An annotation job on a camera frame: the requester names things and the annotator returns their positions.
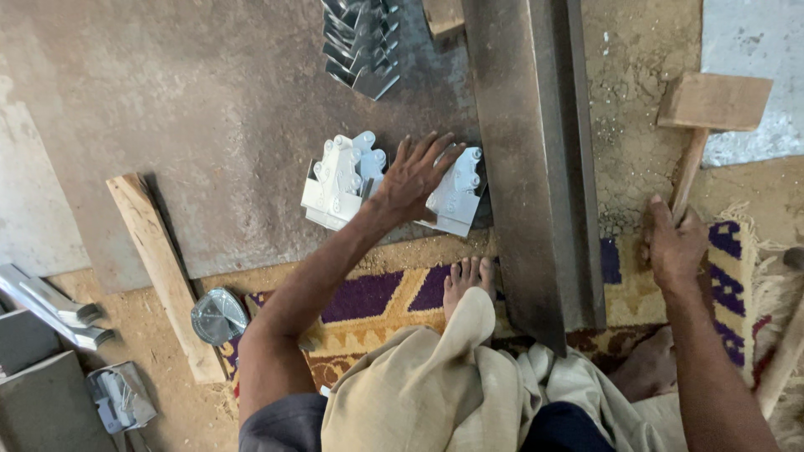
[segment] white sheet metal piece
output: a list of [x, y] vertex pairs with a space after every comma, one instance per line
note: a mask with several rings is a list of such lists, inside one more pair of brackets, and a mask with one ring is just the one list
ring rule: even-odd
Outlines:
[[773, 79], [759, 128], [710, 136], [703, 165], [804, 155], [804, 2], [703, 4], [701, 72]]
[[[384, 151], [371, 149], [374, 141], [370, 131], [353, 139], [338, 135], [326, 141], [321, 162], [311, 162], [301, 195], [308, 220], [338, 231], [374, 195], [386, 163]], [[463, 237], [469, 234], [480, 203], [480, 196], [475, 195], [480, 176], [475, 171], [481, 157], [479, 147], [464, 150], [427, 199], [427, 207], [438, 215], [437, 222], [417, 223]]]
[[436, 212], [437, 222], [417, 221], [418, 224], [463, 237], [469, 234], [480, 203], [480, 196], [474, 194], [474, 189], [480, 185], [480, 176], [475, 171], [482, 155], [479, 147], [468, 147], [463, 151], [427, 198], [427, 208]]

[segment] wooden block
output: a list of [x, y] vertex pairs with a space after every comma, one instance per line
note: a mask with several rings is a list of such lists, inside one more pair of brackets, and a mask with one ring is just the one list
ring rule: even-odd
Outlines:
[[755, 130], [773, 80], [688, 72], [674, 80], [658, 112], [658, 124], [750, 132]]
[[106, 185], [123, 215], [125, 226], [131, 233], [154, 289], [162, 300], [178, 342], [190, 361], [195, 382], [206, 384], [225, 381], [226, 373], [215, 349], [193, 331], [190, 311], [195, 305], [195, 295], [178, 262], [173, 242], [165, 232], [162, 216], [148, 195], [145, 181], [138, 174], [131, 173], [109, 179]]
[[433, 41], [451, 38], [463, 32], [461, 0], [422, 0], [422, 6]]

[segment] bare foot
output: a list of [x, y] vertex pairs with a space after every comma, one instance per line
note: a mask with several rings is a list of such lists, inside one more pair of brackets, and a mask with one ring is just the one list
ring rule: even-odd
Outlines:
[[631, 403], [671, 392], [676, 379], [670, 326], [637, 345], [625, 363], [609, 375], [609, 380]]
[[457, 303], [470, 287], [481, 287], [491, 297], [497, 299], [494, 287], [494, 266], [488, 257], [464, 257], [463, 261], [452, 264], [449, 276], [444, 279], [444, 317], [449, 323]]

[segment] mallet handle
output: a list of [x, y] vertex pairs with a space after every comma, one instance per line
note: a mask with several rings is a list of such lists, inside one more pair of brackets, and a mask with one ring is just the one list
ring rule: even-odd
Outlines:
[[690, 189], [695, 180], [695, 175], [698, 174], [698, 169], [701, 166], [701, 160], [704, 158], [704, 147], [709, 138], [709, 129], [693, 129], [692, 141], [687, 153], [684, 155], [684, 161], [681, 166], [681, 177], [679, 182], [673, 187], [673, 195], [670, 197], [671, 209], [673, 212], [673, 225], [678, 226], [684, 218], [684, 212], [687, 211], [687, 202], [690, 197]]

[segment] concrete floor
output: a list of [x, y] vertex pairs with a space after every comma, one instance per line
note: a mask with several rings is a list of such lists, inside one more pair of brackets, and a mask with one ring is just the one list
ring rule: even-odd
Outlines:
[[[631, 233], [640, 224], [646, 199], [655, 192], [669, 195], [689, 139], [684, 131], [653, 124], [667, 81], [698, 68], [700, 1], [599, 0], [583, 6], [601, 235]], [[691, 205], [711, 219], [735, 201], [750, 201], [749, 214], [762, 239], [794, 243], [798, 231], [804, 231], [802, 189], [804, 158], [771, 160], [702, 171]], [[352, 276], [493, 251], [488, 232], [476, 232], [468, 240], [417, 240], [374, 250]], [[271, 290], [294, 267], [276, 265], [195, 283], [199, 290], [221, 285], [238, 293]], [[216, 408], [225, 397], [193, 384], [152, 289], [104, 295], [91, 270], [52, 281], [80, 302], [99, 302], [108, 325], [119, 332], [118, 340], [87, 356], [85, 364], [135, 360], [160, 411], [144, 430], [155, 450], [236, 448], [236, 420]], [[797, 450], [794, 442], [782, 446]]]

